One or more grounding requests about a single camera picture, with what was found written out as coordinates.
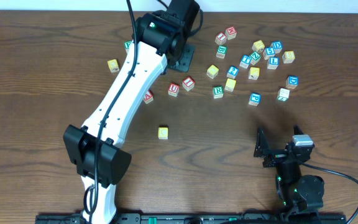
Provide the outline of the yellow C wooden block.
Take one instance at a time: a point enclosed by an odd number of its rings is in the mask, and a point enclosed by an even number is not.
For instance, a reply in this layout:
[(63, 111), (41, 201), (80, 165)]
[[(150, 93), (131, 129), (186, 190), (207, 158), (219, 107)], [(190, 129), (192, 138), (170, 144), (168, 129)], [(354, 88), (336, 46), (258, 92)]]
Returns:
[(158, 138), (159, 139), (168, 139), (169, 129), (167, 127), (158, 128)]

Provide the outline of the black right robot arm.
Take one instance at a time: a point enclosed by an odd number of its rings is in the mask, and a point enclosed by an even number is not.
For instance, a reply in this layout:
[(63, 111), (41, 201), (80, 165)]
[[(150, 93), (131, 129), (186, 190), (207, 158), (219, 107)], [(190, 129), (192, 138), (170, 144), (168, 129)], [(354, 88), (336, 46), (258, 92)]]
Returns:
[(303, 175), (300, 165), (310, 159), (314, 142), (298, 127), (283, 149), (271, 149), (262, 129), (257, 130), (254, 157), (264, 159), (264, 168), (275, 168), (277, 194), (283, 201), (282, 220), (304, 213), (316, 213), (323, 207), (324, 180), (317, 175)]

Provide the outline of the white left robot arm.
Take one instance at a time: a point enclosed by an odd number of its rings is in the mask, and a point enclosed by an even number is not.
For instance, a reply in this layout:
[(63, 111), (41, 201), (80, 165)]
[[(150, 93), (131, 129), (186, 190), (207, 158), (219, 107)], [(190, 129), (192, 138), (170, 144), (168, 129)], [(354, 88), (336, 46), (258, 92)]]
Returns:
[(122, 68), (106, 96), (81, 127), (63, 135), (70, 162), (85, 186), (79, 223), (110, 223), (117, 211), (116, 185), (132, 156), (121, 148), (129, 125), (153, 82), (168, 68), (187, 72), (194, 48), (187, 45), (196, 17), (194, 0), (172, 0), (166, 10), (146, 13), (132, 23), (132, 42)]

